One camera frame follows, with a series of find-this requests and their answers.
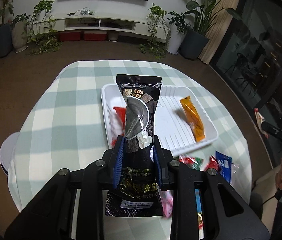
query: table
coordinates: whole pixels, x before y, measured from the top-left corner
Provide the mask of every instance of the table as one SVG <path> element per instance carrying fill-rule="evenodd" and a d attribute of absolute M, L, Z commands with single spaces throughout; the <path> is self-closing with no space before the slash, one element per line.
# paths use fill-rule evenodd
<path fill-rule="evenodd" d="M 118 73 L 161 76 L 164 85 L 190 88 L 219 133 L 217 141 L 190 155 L 203 158 L 203 167 L 216 150 L 231 156 L 240 169 L 235 188 L 249 202 L 252 176 L 247 142 L 219 100 L 165 64 L 101 60 L 79 61 L 65 67 L 22 126 L 8 173 L 9 190 L 19 211 L 59 169 L 83 169 L 108 149 L 100 91 L 103 85 L 114 83 Z M 171 219 L 161 217 L 104 217 L 107 240 L 142 240 L 153 236 L 165 240 L 169 239 L 170 225 Z"/>

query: screw head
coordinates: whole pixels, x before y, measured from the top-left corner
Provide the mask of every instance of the screw head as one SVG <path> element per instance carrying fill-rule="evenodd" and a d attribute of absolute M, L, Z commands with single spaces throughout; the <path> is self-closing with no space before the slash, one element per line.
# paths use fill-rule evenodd
<path fill-rule="evenodd" d="M 180 162 L 178 160 L 172 160 L 170 161 L 170 164 L 174 167 L 178 167 L 180 165 Z"/>
<path fill-rule="evenodd" d="M 99 167 L 102 167 L 102 166 L 105 165 L 105 161 L 104 160 L 97 160 L 96 165 L 99 166 Z"/>
<path fill-rule="evenodd" d="M 61 175 L 61 176 L 64 176 L 64 175 L 68 174 L 68 170 L 67 169 L 60 169 L 58 171 L 58 174 Z"/>
<path fill-rule="evenodd" d="M 217 175 L 217 171 L 213 168 L 207 169 L 207 173 L 210 174 L 211 176 Z"/>

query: printed white flower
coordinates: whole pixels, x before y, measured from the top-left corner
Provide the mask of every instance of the printed white flower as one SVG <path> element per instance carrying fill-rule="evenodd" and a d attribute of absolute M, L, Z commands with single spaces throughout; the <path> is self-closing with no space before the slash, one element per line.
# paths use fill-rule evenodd
<path fill-rule="evenodd" d="M 147 131 L 142 131 L 141 134 L 138 136 L 140 149 L 148 147 L 152 143 L 152 137 L 148 135 L 149 134 Z"/>

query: white tv cabinet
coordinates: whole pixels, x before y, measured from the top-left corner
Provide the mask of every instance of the white tv cabinet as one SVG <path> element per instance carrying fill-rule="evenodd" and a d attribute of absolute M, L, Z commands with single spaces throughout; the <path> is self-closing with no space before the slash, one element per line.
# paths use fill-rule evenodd
<path fill-rule="evenodd" d="M 96 13 L 95 15 L 67 15 L 55 14 L 51 19 L 56 19 L 52 23 L 52 28 L 58 32 L 71 30 L 107 30 L 119 31 L 122 35 L 124 33 L 134 33 L 143 36 L 150 36 L 147 19 L 120 16 L 117 14 Z M 49 31 L 47 22 L 39 22 L 33 24 L 34 33 L 45 33 Z M 163 28 L 162 24 L 157 25 L 157 39 L 165 42 L 168 35 L 169 28 Z"/>

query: blue wrapper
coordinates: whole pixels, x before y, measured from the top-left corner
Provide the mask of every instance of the blue wrapper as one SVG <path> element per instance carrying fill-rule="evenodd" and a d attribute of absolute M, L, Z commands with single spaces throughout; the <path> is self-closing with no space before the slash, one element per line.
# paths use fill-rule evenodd
<path fill-rule="evenodd" d="M 216 160 L 219 164 L 219 172 L 221 176 L 230 183 L 232 158 L 216 151 Z"/>

